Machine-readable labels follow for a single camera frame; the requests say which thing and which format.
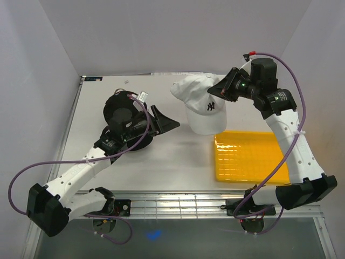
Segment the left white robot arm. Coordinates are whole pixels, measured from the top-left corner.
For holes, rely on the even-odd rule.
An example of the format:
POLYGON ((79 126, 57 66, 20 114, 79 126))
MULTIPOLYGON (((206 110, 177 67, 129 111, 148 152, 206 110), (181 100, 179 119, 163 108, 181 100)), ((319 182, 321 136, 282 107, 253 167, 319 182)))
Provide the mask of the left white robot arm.
POLYGON ((111 191, 98 187, 81 196, 76 196, 76 192, 112 165, 128 147, 136 148, 135 140, 155 137, 180 126, 154 105, 150 113, 104 108, 103 114, 108 125, 82 162, 46 185, 37 183, 29 190, 26 214, 49 237, 56 236, 71 220, 85 214, 111 214, 115 200, 111 191))

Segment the black NY baseball cap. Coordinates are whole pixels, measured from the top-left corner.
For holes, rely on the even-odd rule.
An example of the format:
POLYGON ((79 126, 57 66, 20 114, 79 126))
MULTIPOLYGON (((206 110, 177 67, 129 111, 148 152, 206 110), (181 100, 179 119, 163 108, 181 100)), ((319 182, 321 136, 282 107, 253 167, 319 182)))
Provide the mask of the black NY baseball cap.
MULTIPOLYGON (((139 115, 139 112, 142 112, 142 107, 136 103, 134 100, 131 100, 127 95, 131 95, 137 98, 137 94, 132 91, 122 90, 117 93, 114 93, 105 103, 103 108, 103 116, 108 125, 111 124, 113 117, 119 117, 120 112, 125 111, 129 115, 129 119, 134 119, 136 115, 139 115)), ((128 142, 128 148, 132 147, 140 137, 133 139, 128 142)), ((138 151, 147 147, 153 140, 153 137, 146 135, 145 138, 135 147, 132 151, 138 151)))

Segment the white baseball cap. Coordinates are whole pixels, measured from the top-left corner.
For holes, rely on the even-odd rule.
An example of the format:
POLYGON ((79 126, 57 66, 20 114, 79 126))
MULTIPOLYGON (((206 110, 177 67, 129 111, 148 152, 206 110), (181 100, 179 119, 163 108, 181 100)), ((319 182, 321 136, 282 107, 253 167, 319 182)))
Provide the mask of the white baseball cap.
POLYGON ((193 132, 214 135, 226 130, 226 104, 208 93, 219 78, 215 74, 192 74, 173 83, 171 94, 185 105, 187 121, 193 132))

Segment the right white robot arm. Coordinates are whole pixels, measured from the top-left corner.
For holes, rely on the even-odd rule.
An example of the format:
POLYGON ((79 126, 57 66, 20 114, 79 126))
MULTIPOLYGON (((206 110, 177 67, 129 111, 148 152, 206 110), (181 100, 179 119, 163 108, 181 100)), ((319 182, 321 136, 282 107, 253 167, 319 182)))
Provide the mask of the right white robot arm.
POLYGON ((259 185, 245 192, 234 217, 243 219, 245 212, 253 216, 275 205, 291 210, 321 201, 337 187, 337 180, 324 172, 307 142, 302 130, 306 108, 300 118, 291 92, 278 86, 277 64, 286 63, 268 53, 249 53, 244 58, 242 67, 233 67, 208 93, 230 102, 251 100, 284 156, 259 185))

